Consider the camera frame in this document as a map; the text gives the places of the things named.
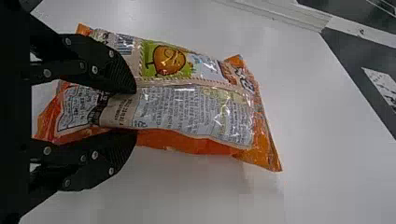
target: plastic packaging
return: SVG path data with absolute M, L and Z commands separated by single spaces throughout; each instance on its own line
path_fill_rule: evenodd
M 118 50 L 137 94 L 116 94 L 60 81 L 38 118 L 35 138 L 64 144 L 109 128 L 138 130 L 137 145 L 194 154 L 230 155 L 281 171 L 259 86 L 239 55 L 218 61 L 163 42 L 93 30 Z

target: nutrition label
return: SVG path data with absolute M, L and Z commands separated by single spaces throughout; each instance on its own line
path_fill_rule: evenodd
M 131 127 L 159 128 L 240 146 L 252 142 L 252 111 L 247 99 L 203 86 L 141 88 Z
M 63 113 L 58 132 L 90 123 L 88 116 L 97 106 L 99 92 L 89 87 L 72 86 L 64 92 Z

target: cartoon character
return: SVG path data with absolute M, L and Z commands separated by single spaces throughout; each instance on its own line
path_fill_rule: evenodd
M 180 49 L 172 48 L 169 46 L 160 45 L 155 48 L 152 53 L 151 63 L 146 63 L 146 68 L 153 64 L 158 75 L 170 76 L 183 68 L 186 64 L 186 56 Z

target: bolt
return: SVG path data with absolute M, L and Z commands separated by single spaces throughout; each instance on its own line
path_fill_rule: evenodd
M 98 153 L 97 151 L 94 151 L 94 152 L 92 153 L 92 159 L 93 159 L 93 160 L 98 159 L 98 156 L 99 156 L 99 153 Z
M 110 169 L 108 169 L 108 174 L 109 175 L 114 175 L 114 168 L 110 167 Z
M 44 77 L 50 77 L 50 76 L 52 76 L 52 73 L 49 69 L 46 68 L 43 71 L 43 75 L 44 75 Z
M 48 156 L 51 153 L 52 149 L 50 147 L 44 147 L 43 153 Z
M 66 38 L 65 40 L 64 40 L 64 43 L 66 43 L 66 45 L 72 45 L 72 41 L 69 39 L 69 38 Z
M 93 72 L 94 74 L 98 74 L 98 67 L 93 66 L 93 67 L 92 67 L 92 72 Z
M 69 188 L 69 187 L 70 187 L 70 184 L 71 184 L 71 181 L 70 181 L 69 179 L 66 179 L 66 180 L 64 181 L 64 187 L 65 187 L 65 188 Z
M 82 155 L 82 156 L 79 158 L 79 160 L 82 161 L 82 162 L 84 162 L 84 161 L 87 160 L 87 157 L 86 157 L 85 155 Z

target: black floor mat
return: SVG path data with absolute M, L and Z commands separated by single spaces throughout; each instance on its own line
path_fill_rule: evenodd
M 396 110 L 394 107 L 396 106 L 396 92 L 393 89 L 393 93 L 392 90 L 388 90 L 388 95 L 381 94 L 375 82 L 362 69 L 367 68 L 384 73 L 383 76 L 395 82 L 396 49 L 329 28 L 325 28 L 321 35 L 376 114 L 396 138 Z
M 370 1 L 377 7 L 366 0 L 298 0 L 301 5 L 396 34 L 396 18 L 389 15 L 396 14 L 392 7 L 396 6 L 396 0 Z

